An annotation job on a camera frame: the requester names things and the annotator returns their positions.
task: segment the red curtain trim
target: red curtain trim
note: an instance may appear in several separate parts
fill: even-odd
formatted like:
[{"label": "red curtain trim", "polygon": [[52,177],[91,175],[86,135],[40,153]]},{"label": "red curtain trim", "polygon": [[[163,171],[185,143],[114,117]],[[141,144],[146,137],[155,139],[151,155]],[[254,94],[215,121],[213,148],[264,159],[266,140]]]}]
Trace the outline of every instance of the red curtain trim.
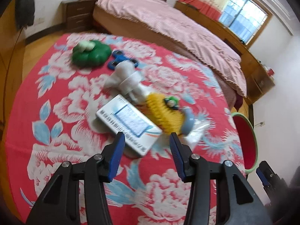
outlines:
[{"label": "red curtain trim", "polygon": [[215,21],[219,20],[222,15],[221,11],[219,11],[217,8],[210,6],[201,0],[179,0],[179,2],[184,2],[194,6],[199,10],[199,12]]}]

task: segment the table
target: table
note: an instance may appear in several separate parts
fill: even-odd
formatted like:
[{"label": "table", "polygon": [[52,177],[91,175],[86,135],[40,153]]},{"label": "table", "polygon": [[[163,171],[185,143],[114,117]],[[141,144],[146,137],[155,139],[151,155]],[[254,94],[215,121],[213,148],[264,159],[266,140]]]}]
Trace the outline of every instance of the table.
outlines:
[{"label": "table", "polygon": [[[208,161],[232,160],[244,172],[239,137],[212,71],[163,47],[105,34],[65,34],[39,60],[22,83],[11,111],[5,144],[11,191],[25,221],[47,181],[64,161],[84,162],[110,144],[113,135],[95,116],[113,97],[103,89],[112,73],[106,65],[78,70],[72,48],[100,40],[124,50],[140,64],[143,84],[179,97],[210,127],[193,152]],[[211,181],[210,223],[216,216],[216,185]],[[113,224],[183,224],[191,184],[178,177],[167,142],[157,142],[140,159],[123,156],[116,178],[105,185]],[[83,183],[80,216],[86,223]]]}]

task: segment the window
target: window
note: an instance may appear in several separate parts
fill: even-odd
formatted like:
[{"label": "window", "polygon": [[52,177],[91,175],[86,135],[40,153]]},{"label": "window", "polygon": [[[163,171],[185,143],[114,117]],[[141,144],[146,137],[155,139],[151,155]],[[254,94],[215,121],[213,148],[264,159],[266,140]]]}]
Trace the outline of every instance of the window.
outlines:
[{"label": "window", "polygon": [[253,0],[230,0],[219,22],[228,27],[246,45],[251,46],[265,27],[266,24],[264,26],[263,24],[270,18],[271,13],[265,12]]}]

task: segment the window pane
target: window pane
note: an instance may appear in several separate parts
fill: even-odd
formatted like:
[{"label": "window pane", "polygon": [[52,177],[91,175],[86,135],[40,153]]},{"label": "window pane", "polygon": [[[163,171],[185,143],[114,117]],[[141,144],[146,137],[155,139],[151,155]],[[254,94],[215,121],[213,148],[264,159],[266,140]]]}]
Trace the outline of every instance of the window pane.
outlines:
[{"label": "window pane", "polygon": [[230,26],[236,15],[244,6],[245,2],[246,0],[230,0],[223,14],[219,18],[219,22],[225,26]]},{"label": "window pane", "polygon": [[229,28],[247,43],[265,19],[266,14],[253,2],[248,0]]}]

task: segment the red stool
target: red stool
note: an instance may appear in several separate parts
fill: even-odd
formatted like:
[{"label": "red stool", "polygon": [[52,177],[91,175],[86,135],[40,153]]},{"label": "red stool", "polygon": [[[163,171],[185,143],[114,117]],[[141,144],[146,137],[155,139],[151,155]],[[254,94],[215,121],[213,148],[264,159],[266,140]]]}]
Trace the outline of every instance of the red stool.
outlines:
[{"label": "red stool", "polygon": [[254,129],[250,121],[243,114],[234,112],[231,116],[240,137],[245,162],[245,172],[249,174],[253,172],[257,166],[258,149]]}]

